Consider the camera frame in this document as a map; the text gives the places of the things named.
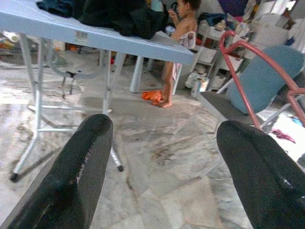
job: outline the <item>table top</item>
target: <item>table top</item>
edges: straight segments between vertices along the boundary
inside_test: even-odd
[[[193,61],[192,52],[160,34],[150,40],[122,36],[113,29],[88,26],[74,18],[40,10],[36,0],[0,0],[0,30],[163,61],[182,64]]]

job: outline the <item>bare feet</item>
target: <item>bare feet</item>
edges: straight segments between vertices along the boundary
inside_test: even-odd
[[[171,105],[172,105],[171,102],[162,102],[162,103],[158,104],[158,107],[166,108],[166,107],[169,107]]]

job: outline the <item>marble floor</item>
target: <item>marble floor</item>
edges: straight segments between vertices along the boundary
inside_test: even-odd
[[[63,56],[74,62],[66,68],[70,71],[97,68],[97,53],[66,52]],[[133,69],[128,60],[109,115],[114,123],[113,147],[125,170],[118,172],[109,159],[91,229],[251,229],[228,168],[215,149],[217,121],[189,91],[178,90],[173,106],[167,109],[130,93]],[[45,68],[47,104],[101,107],[103,77],[77,79],[72,95],[64,101],[61,80]],[[161,86],[156,73],[143,74],[142,89]],[[71,136],[41,134],[21,179],[10,182],[10,173],[32,136],[34,113],[28,103],[32,103],[32,94],[26,69],[0,68],[0,223]],[[42,126],[78,125],[88,114],[46,110]]]

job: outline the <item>blue chair cushion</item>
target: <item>blue chair cushion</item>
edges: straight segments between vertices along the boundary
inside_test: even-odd
[[[263,52],[277,62],[292,78],[295,78],[304,68],[305,56],[289,46],[267,47]],[[259,56],[254,57],[240,75],[240,82],[255,113],[264,110],[278,90],[286,84],[274,68]],[[228,87],[226,96],[238,110],[248,114],[236,84],[232,83]]]

